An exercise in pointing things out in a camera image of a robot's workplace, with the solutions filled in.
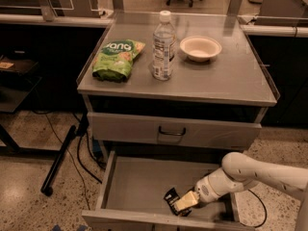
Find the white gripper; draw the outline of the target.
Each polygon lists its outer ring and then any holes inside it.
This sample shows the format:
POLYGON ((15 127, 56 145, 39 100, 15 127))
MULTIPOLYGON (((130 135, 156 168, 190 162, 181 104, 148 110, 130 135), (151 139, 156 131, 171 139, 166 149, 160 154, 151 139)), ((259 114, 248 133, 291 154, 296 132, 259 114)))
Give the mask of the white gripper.
POLYGON ((198 202, 200 207, 204 207, 218 199, 219 195, 210 185, 209 179, 204 177, 195 184, 194 191, 188 191, 174 203, 174 208, 180 212, 196 205, 198 202))

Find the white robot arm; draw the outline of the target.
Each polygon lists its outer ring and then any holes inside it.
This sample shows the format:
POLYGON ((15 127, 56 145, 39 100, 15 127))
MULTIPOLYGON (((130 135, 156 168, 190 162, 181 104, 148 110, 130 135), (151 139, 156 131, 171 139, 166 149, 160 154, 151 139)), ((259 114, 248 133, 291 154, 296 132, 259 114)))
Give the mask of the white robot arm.
POLYGON ((199 203, 249 190, 259 182, 299 200, 295 231, 308 231, 308 169, 261 162, 239 152, 226 154, 218 169, 198 180, 172 207, 180 214, 199 203))

